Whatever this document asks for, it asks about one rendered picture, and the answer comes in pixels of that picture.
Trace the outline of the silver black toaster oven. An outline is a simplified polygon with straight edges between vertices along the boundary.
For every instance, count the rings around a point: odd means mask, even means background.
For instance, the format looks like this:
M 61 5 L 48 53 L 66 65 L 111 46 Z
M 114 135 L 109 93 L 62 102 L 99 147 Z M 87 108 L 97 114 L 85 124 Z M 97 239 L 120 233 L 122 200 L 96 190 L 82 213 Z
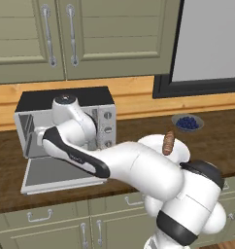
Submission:
M 107 87 L 24 91 L 17 104 L 14 120 L 25 158 L 43 158 L 48 155 L 41 146 L 37 145 L 35 128 L 53 126 L 52 102 L 62 94 L 72 94 L 77 97 L 82 110 L 94 119 L 97 126 L 97 137 L 85 144 L 85 148 L 105 149 L 107 148 L 105 142 L 108 140 L 111 140 L 113 145 L 116 144 L 116 105 Z M 111 112 L 112 117 L 105 119 L 105 112 Z M 113 128 L 111 133 L 104 131 L 107 126 Z

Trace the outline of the wide green drawer front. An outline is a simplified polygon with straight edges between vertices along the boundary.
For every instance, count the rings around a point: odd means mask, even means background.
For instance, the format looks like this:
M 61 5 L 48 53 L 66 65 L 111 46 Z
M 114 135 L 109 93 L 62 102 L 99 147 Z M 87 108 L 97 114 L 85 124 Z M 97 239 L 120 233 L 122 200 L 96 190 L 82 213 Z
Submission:
M 0 231 L 71 220 L 88 215 L 87 200 L 44 205 L 30 209 L 0 213 Z

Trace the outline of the toaster oven glass door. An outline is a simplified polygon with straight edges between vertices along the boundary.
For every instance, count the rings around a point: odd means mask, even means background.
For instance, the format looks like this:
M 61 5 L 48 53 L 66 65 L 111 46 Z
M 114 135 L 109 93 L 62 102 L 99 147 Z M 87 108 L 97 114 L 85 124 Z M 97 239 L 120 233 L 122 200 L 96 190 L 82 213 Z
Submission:
M 54 158 L 29 159 L 20 192 L 36 195 L 101 185 L 106 179 L 94 177 L 74 165 Z

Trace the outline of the white plate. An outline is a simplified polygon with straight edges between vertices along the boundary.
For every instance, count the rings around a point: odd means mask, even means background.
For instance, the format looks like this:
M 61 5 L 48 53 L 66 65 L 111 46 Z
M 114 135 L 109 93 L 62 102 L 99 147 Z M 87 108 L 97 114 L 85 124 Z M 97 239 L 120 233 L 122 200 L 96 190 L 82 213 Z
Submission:
M 172 153 L 169 156 L 163 155 L 162 154 L 163 139 L 164 139 L 163 134 L 152 134 L 139 139 L 138 142 L 156 150 L 159 154 L 168 158 L 169 160 L 173 161 L 176 164 L 189 161 L 190 151 L 187 145 L 177 138 L 175 138 L 175 143 Z

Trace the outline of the grey bowl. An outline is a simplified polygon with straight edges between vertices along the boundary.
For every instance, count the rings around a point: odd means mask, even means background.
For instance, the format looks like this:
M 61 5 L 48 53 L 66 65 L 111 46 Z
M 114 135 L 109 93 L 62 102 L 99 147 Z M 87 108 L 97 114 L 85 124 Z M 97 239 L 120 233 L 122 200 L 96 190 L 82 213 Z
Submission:
M 176 125 L 176 122 L 177 122 L 177 120 L 178 120 L 179 118 L 182 118 L 182 117 L 193 117 L 193 118 L 197 121 L 197 123 L 199 124 L 199 127 L 196 128 L 196 129 L 183 129 L 183 128 L 178 127 L 178 126 Z M 197 117 L 197 116 L 195 116 L 195 115 L 192 115 L 192 114 L 177 114 L 177 115 L 174 115 L 174 116 L 171 118 L 171 121 L 172 121 L 172 123 L 173 123 L 173 125 L 174 125 L 175 127 L 177 127 L 179 130 L 182 130 L 182 131 L 196 131 L 196 130 L 199 130 L 199 129 L 201 129 L 201 128 L 204 127 L 204 121 L 203 121 L 201 118 L 199 118 L 199 117 Z

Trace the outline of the green base cupboard door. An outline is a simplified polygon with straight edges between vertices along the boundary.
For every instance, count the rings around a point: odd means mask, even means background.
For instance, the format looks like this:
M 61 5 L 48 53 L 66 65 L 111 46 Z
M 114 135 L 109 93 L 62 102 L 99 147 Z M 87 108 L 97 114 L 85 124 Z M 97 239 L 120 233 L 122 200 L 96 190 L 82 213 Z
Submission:
M 196 247 L 217 244 L 224 241 L 235 240 L 235 220 L 228 218 L 228 214 L 235 211 L 235 193 L 222 195 L 219 202 L 225 209 L 227 221 L 223 230 L 217 234 L 202 233 L 195 243 Z
M 97 220 L 102 221 L 102 247 L 98 245 Z M 120 212 L 92 216 L 91 226 L 94 249 L 144 249 L 154 233 L 155 220 L 146 213 Z
M 0 244 L 3 249 L 83 249 L 81 223 L 86 224 L 88 249 L 92 249 L 87 218 L 0 231 Z

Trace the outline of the black framed window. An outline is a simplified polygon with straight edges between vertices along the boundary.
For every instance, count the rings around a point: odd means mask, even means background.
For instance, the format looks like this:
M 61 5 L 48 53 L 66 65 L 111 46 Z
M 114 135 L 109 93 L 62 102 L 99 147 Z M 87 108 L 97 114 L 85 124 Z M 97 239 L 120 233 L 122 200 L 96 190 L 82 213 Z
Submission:
M 171 68 L 154 98 L 235 92 L 235 0 L 181 0 Z

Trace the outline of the wide green wall cupboard door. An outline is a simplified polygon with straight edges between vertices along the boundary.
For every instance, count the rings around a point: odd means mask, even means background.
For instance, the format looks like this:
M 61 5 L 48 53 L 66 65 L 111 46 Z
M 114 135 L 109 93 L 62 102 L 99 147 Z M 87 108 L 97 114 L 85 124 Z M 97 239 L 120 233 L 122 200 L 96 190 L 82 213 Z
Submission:
M 170 72 L 181 0 L 57 0 L 69 80 Z M 71 64 L 73 17 L 77 67 Z

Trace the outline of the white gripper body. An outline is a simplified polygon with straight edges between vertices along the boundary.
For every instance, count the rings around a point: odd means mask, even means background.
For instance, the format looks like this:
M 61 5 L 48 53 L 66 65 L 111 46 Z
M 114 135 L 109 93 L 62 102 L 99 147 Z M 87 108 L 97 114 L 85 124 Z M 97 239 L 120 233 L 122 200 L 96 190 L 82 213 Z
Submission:
M 36 127 L 35 128 L 35 133 L 37 134 L 37 145 L 41 146 L 42 145 L 42 140 L 43 140 L 43 136 L 46 132 L 46 128 L 45 127 Z

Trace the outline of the narrow green wall cupboard door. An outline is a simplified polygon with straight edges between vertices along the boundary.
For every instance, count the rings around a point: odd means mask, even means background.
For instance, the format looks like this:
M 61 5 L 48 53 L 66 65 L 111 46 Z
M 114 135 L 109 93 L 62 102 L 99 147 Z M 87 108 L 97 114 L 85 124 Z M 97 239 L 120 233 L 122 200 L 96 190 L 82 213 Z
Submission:
M 43 4 L 50 7 L 50 35 L 57 65 L 49 64 Z M 64 78 L 56 0 L 0 0 L 0 84 Z

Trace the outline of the blueberries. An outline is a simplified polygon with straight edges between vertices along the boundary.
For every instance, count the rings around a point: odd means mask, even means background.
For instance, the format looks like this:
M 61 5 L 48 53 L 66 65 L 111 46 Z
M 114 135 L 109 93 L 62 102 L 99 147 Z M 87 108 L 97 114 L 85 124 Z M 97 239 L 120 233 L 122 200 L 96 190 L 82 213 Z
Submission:
M 183 129 L 196 129 L 199 127 L 199 124 L 193 117 L 179 118 L 176 122 L 176 125 Z

